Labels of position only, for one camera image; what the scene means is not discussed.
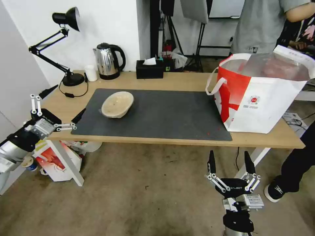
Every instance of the black sneaker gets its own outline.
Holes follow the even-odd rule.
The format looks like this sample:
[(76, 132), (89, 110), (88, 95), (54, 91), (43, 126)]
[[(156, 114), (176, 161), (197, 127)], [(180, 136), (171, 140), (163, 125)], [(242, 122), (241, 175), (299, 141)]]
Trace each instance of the black sneaker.
[(281, 189), (281, 187), (279, 187), (279, 185), (275, 181), (272, 181), (270, 184), (268, 184), (263, 192), (266, 198), (274, 203), (279, 201), (285, 194), (285, 192)]

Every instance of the concrete floor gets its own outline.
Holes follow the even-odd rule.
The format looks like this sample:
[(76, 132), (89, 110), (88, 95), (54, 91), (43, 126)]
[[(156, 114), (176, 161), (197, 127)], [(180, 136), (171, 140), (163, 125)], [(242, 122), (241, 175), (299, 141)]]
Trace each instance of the concrete floor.
[[(315, 103), (294, 102), (290, 111), (305, 117)], [(217, 175), (233, 177), (237, 148), (115, 143), (85, 157), (83, 187), (26, 171), (0, 197), (0, 235), (222, 235), (222, 197), (204, 177), (211, 149)], [(262, 181), (255, 193), (265, 203), (251, 213), (258, 235), (315, 235), (315, 168), (304, 175), (298, 193), (276, 204), (263, 195), (289, 153), (272, 149), (256, 168)]]

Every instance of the desk lamp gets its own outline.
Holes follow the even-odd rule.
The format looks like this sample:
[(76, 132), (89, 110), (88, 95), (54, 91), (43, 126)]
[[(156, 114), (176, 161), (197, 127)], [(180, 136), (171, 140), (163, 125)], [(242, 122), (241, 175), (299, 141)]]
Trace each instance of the desk lamp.
[[(78, 27), (78, 19), (79, 19), (79, 11), (78, 8), (73, 7), (67, 11), (67, 13), (53, 13), (52, 19), (55, 23), (57, 23), (60, 27), (61, 30), (59, 30), (57, 33), (53, 34), (52, 36), (48, 37), (47, 39), (44, 39), (43, 41), (39, 42), (38, 44), (29, 47), (29, 51), (38, 56), (39, 58), (43, 59), (44, 61), (52, 64), (53, 66), (57, 67), (59, 70), (65, 72), (65, 76), (62, 79), (62, 83), (65, 86), (76, 86), (84, 82), (84, 76), (81, 74), (74, 74), (73, 72), (70, 71), (69, 67), (63, 66), (59, 63), (54, 62), (53, 60), (45, 57), (44, 55), (41, 54), (41, 51), (44, 49), (50, 47), (51, 45), (59, 42), (60, 40), (66, 38), (68, 36), (68, 31), (69, 29), (66, 28), (66, 25), (69, 25), (72, 29), (76, 31), (80, 31)], [(63, 37), (55, 40), (54, 42), (51, 43), (46, 43), (46, 41), (50, 40), (51, 38), (62, 34)]]

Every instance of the stainless steel kettle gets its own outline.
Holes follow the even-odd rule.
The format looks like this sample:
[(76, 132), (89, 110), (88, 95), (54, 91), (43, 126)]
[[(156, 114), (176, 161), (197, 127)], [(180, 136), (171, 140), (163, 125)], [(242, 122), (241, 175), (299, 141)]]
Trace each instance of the stainless steel kettle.
[[(124, 51), (117, 45), (101, 43), (93, 49), (99, 76), (101, 79), (111, 80), (120, 75), (120, 72), (126, 65)], [(122, 57), (122, 65), (119, 66), (115, 51), (119, 52)]]

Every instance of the shopping bag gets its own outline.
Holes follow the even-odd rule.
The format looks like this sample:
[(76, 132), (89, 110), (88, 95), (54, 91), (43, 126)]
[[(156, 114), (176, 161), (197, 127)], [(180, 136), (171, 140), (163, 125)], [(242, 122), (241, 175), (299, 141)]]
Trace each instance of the shopping bag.
[[(208, 86), (218, 70), (217, 83)], [(271, 54), (233, 54), (209, 76), (206, 93), (214, 95), (228, 131), (268, 133), (302, 90), (315, 78), (315, 61), (277, 46)]]

